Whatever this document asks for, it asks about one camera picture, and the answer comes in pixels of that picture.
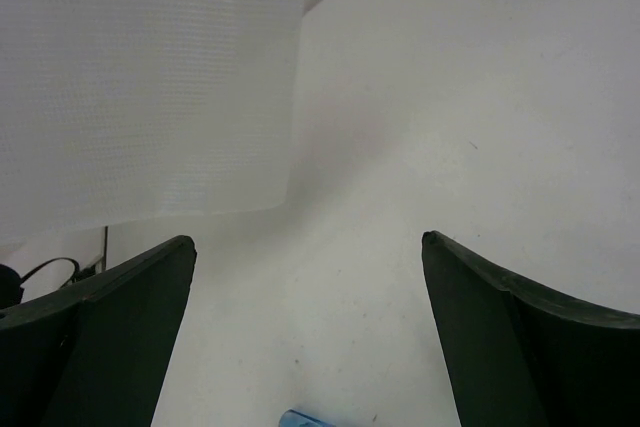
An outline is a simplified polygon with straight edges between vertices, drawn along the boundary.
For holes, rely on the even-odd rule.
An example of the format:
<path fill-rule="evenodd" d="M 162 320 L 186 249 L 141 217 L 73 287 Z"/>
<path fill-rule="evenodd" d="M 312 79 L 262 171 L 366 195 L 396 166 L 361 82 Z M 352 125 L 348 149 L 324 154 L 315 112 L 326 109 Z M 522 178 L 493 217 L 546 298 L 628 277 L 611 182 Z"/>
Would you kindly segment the blue capsule marker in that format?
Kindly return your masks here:
<path fill-rule="evenodd" d="M 290 409 L 284 412 L 279 427 L 334 427 L 333 424 L 317 419 L 305 413 Z"/>

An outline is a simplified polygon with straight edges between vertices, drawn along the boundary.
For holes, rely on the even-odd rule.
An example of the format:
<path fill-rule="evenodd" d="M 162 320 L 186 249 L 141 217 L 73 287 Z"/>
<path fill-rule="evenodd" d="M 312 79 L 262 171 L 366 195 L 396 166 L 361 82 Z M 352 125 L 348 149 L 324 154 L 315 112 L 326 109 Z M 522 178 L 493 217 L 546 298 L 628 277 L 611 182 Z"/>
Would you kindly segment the clear purple-zip document pouch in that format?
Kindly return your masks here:
<path fill-rule="evenodd" d="M 286 196 L 305 0 L 1 0 L 1 240 Z"/>

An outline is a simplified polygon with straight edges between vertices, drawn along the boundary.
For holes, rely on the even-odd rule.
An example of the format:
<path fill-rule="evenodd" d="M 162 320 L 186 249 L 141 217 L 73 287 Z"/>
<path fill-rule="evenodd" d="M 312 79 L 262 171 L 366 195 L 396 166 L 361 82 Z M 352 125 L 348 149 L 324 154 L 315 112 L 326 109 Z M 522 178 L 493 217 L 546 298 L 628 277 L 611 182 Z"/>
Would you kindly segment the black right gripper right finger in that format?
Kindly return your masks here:
<path fill-rule="evenodd" d="M 463 426 L 636 426 L 639 317 L 563 294 L 436 231 L 426 288 Z"/>

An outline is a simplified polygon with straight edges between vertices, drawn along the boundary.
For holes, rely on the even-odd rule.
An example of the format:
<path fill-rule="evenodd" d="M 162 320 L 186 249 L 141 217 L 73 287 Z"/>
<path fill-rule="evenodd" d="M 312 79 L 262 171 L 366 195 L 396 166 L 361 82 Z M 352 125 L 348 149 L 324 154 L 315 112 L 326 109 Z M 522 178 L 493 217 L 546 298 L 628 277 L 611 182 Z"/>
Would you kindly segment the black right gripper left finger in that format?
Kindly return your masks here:
<path fill-rule="evenodd" d="M 195 264 L 177 236 L 1 310 L 2 425 L 150 425 Z"/>

